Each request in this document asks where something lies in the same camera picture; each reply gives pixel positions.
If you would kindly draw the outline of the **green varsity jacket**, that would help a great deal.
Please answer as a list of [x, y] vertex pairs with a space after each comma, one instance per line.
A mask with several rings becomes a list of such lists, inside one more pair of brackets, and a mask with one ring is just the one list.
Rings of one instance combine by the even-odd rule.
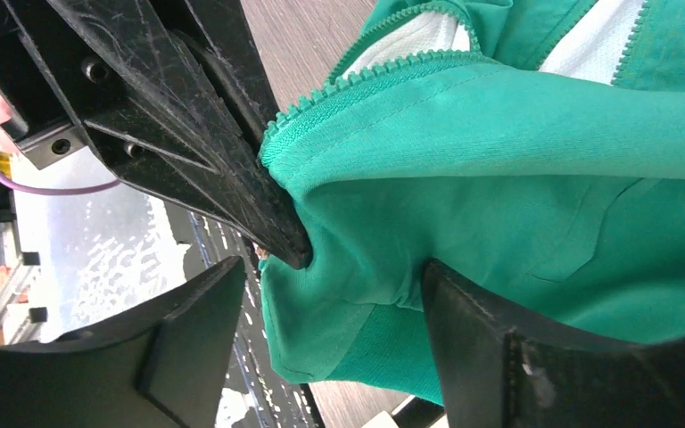
[[685, 335], [685, 1], [381, 1], [260, 161], [313, 247], [263, 261], [273, 369], [441, 402], [420, 271]]

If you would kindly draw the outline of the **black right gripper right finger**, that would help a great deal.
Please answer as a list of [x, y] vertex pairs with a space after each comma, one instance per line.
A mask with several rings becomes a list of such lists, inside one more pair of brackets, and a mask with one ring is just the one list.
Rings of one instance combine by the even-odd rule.
[[685, 336], [620, 341], [545, 317], [437, 259], [425, 320], [452, 427], [685, 427]]

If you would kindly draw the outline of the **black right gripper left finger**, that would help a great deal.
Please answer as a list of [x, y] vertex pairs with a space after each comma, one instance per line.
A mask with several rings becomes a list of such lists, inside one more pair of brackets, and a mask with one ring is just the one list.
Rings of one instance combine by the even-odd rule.
[[243, 260], [53, 342], [0, 347], [0, 427], [212, 427]]

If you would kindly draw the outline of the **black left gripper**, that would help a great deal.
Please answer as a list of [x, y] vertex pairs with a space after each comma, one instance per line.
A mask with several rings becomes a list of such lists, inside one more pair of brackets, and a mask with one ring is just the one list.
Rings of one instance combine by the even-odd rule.
[[20, 41], [21, 30], [0, 1], [0, 95], [12, 111], [2, 130], [37, 169], [87, 147]]

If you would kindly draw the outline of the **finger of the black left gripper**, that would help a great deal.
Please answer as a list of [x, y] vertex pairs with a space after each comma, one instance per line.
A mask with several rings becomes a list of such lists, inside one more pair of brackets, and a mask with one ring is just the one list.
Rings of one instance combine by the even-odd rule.
[[122, 183], [229, 225], [291, 268], [312, 248], [258, 159], [277, 105], [237, 1], [10, 1], [80, 139]]
[[152, 1], [147, 157], [208, 160], [211, 142], [257, 157], [278, 109], [238, 1]]

